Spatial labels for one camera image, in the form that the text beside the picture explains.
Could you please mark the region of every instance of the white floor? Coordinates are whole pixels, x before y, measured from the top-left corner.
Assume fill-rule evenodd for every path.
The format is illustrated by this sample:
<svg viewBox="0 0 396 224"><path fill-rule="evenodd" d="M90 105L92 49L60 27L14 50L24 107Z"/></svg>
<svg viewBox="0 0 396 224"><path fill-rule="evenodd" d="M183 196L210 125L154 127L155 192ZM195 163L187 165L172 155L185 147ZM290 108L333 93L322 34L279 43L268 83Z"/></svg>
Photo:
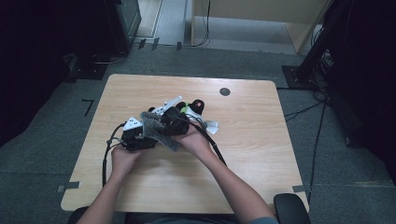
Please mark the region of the white floor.
<svg viewBox="0 0 396 224"><path fill-rule="evenodd" d="M145 18L146 15L153 16L156 13L147 13L149 1L159 2L161 0L139 0L142 13L142 21L153 21L153 18ZM195 17L195 37L193 44L199 44L205 37L206 18ZM176 45L181 42L183 46L191 45L191 0L163 0L158 21L154 23L153 36L139 36L137 40L146 38L147 42L154 38L160 38L159 43L165 45ZM245 51L262 51L273 53L296 54L291 44L289 34L282 22L273 21L246 21L234 19L209 18L209 40L200 48L208 49L235 49ZM310 50L310 40L302 52L306 54Z"/></svg>

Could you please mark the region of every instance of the person's right hand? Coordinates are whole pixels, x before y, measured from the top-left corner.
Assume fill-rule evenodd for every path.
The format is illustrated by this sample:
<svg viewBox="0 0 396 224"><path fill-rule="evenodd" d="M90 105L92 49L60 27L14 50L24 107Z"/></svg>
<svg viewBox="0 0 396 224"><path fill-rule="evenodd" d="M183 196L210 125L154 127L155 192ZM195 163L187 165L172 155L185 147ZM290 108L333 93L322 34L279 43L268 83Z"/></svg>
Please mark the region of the person's right hand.
<svg viewBox="0 0 396 224"><path fill-rule="evenodd" d="M175 141L179 142L184 148L186 148L192 155L196 156L199 160L202 160L205 156L209 154L213 154L209 142L192 125L190 125L189 131L186 134L172 136L172 138Z"/></svg>

